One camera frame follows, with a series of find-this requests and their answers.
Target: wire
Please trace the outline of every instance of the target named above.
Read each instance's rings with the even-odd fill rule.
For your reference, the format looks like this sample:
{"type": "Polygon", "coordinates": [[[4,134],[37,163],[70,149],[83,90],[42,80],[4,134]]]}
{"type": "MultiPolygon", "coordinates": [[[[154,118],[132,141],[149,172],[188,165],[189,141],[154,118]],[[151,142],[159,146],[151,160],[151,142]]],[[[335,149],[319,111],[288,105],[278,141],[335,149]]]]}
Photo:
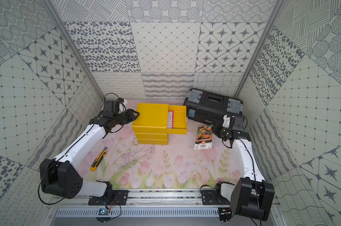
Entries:
{"type": "Polygon", "coordinates": [[[120,129],[118,129],[117,131],[115,131],[115,132],[109,131],[109,133],[116,133],[116,132],[118,132],[119,130],[121,130],[121,129],[123,128],[123,126],[124,126],[124,124],[123,124],[122,127],[120,127],[120,129]]]}
{"type": "Polygon", "coordinates": [[[211,186],[209,186],[209,185],[204,184],[204,185],[202,185],[202,186],[199,188],[199,192],[200,192],[201,194],[202,194],[202,192],[200,191],[200,189],[203,188],[203,187],[210,187],[210,188],[213,188],[213,189],[215,190],[214,187],[211,187],[211,186]]]}
{"type": "Polygon", "coordinates": [[[118,205],[119,205],[119,207],[120,207],[120,213],[119,213],[119,215],[118,216],[116,216],[116,217],[113,217],[113,218],[111,218],[110,220],[113,220],[113,219],[115,219],[115,218],[117,218],[117,217],[119,217],[120,215],[122,215],[122,206],[120,205],[120,203],[117,201],[117,203],[118,203],[118,205]]]}
{"type": "Polygon", "coordinates": [[[232,148],[232,147],[228,147],[228,146],[226,146],[225,144],[224,144],[224,142],[223,142],[223,140],[222,140],[222,143],[223,143],[223,145],[225,146],[225,147],[227,147],[227,148],[232,148]]]}
{"type": "Polygon", "coordinates": [[[252,155],[251,153],[248,151],[245,143],[242,141],[242,139],[240,139],[240,141],[243,143],[243,145],[245,146],[248,154],[250,155],[251,157],[251,160],[252,160],[252,167],[253,167],[253,176],[255,177],[255,190],[256,190],[256,199],[257,199],[257,207],[258,207],[258,217],[259,217],[259,220],[260,220],[260,226],[262,226],[262,222],[261,222],[261,214],[260,214],[260,206],[259,206],[259,203],[258,203],[258,193],[257,193],[257,183],[256,183],[256,171],[255,171],[255,165],[253,163],[253,158],[252,158],[252,155]]]}
{"type": "MultiPolygon", "coordinates": [[[[93,126],[94,126],[94,124],[91,126],[91,128],[90,128],[85,134],[87,134],[87,133],[93,128],[93,126]]],[[[81,138],[78,139],[75,143],[73,143],[73,145],[64,153],[63,156],[61,156],[58,160],[55,160],[55,162],[54,162],[51,166],[49,166],[49,167],[47,168],[45,174],[42,176],[42,178],[41,178],[41,180],[40,180],[40,183],[39,183],[39,186],[37,187],[37,196],[39,197],[40,201],[41,201],[42,203],[44,203],[45,205],[54,205],[54,204],[57,204],[58,202],[62,201],[63,199],[65,199],[65,198],[62,198],[62,199],[60,199],[59,201],[54,202],[54,203],[46,203],[46,202],[44,202],[44,201],[41,199],[41,197],[40,197],[40,186],[41,186],[41,183],[42,183],[42,181],[43,181],[45,175],[48,173],[49,169],[50,169],[51,167],[53,167],[53,165],[55,165],[56,162],[58,162],[60,159],[62,159],[64,156],[66,156],[66,154],[69,152],[69,150],[70,150],[70,149],[71,149],[79,140],[81,140],[81,138]]]]}
{"type": "Polygon", "coordinates": [[[247,127],[247,125],[248,125],[248,119],[247,119],[247,117],[244,115],[244,114],[242,114],[243,115],[243,117],[245,117],[246,118],[246,126],[245,126],[245,128],[247,127]]]}
{"type": "Polygon", "coordinates": [[[115,94],[115,93],[107,93],[107,94],[105,94],[105,96],[104,96],[104,100],[105,100],[105,97],[106,97],[108,94],[114,94],[115,96],[117,96],[117,97],[119,98],[119,96],[118,96],[117,94],[115,94]]]}
{"type": "Polygon", "coordinates": [[[256,224],[256,222],[255,222],[252,218],[250,218],[250,219],[253,221],[253,223],[255,223],[256,226],[258,226],[258,225],[256,224]]]}

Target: wavy line pattern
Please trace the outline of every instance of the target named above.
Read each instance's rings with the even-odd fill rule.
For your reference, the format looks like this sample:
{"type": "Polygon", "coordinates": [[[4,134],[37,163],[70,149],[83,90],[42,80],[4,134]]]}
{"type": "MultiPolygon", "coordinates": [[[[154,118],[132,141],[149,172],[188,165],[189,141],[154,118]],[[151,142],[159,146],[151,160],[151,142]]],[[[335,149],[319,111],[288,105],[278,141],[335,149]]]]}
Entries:
{"type": "Polygon", "coordinates": [[[249,131],[255,147],[256,160],[267,180],[280,176],[297,167],[282,136],[279,134],[267,109],[264,109],[249,131]]]}
{"type": "Polygon", "coordinates": [[[38,170],[40,163],[44,159],[52,158],[62,152],[83,130],[84,127],[82,127],[75,116],[68,109],[64,109],[51,128],[51,132],[46,135],[46,138],[40,143],[35,154],[26,165],[34,170],[38,170]]]}
{"type": "Polygon", "coordinates": [[[186,97],[193,85],[194,74],[142,73],[146,96],[155,98],[186,97]]]}

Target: pink tulip print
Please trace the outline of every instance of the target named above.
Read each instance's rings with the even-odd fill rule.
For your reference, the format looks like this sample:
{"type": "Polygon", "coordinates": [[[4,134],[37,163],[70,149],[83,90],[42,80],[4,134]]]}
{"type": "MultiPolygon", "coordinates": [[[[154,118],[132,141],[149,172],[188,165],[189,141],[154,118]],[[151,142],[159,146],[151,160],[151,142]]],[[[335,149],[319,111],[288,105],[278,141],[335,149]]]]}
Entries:
{"type": "Polygon", "coordinates": [[[97,142],[77,171],[86,180],[109,181],[119,189],[199,188],[204,184],[214,186],[218,181],[235,183],[240,178],[238,160],[219,138],[213,137],[211,149],[193,150],[200,126],[189,120],[186,135],[169,134],[168,145],[147,145],[138,143],[131,124],[124,125],[97,142]],[[108,149],[101,164],[90,171],[104,147],[108,149]]]}

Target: yellow drawer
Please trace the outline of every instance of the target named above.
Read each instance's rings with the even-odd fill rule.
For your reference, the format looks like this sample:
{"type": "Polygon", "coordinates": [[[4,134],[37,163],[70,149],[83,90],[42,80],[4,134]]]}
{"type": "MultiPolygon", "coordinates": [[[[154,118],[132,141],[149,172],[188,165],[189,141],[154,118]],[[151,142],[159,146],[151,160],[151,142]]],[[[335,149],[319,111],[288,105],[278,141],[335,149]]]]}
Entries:
{"type": "Polygon", "coordinates": [[[156,139],[167,140],[168,134],[166,133],[135,133],[137,139],[156,139]]]}
{"type": "Polygon", "coordinates": [[[168,140],[138,139],[140,144],[163,144],[168,145],[168,140]]]}
{"type": "Polygon", "coordinates": [[[134,133],[167,133],[166,125],[132,125],[132,129],[134,133]]]}

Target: yellow drawer box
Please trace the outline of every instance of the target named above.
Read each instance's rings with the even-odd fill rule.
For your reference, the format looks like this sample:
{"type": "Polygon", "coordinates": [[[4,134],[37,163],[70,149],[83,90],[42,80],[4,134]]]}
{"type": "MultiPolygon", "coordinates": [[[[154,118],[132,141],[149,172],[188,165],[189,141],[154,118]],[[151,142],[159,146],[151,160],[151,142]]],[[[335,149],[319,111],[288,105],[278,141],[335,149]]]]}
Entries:
{"type": "Polygon", "coordinates": [[[137,111],[140,115],[133,122],[132,129],[140,144],[140,139],[168,140],[167,134],[187,133],[186,106],[140,103],[137,111]],[[173,111],[173,128],[167,128],[168,111],[173,111]]]}
{"type": "Polygon", "coordinates": [[[138,139],[140,144],[163,144],[168,145],[168,140],[138,139]]]}
{"type": "Polygon", "coordinates": [[[137,139],[168,140],[166,133],[135,133],[137,139]]]}

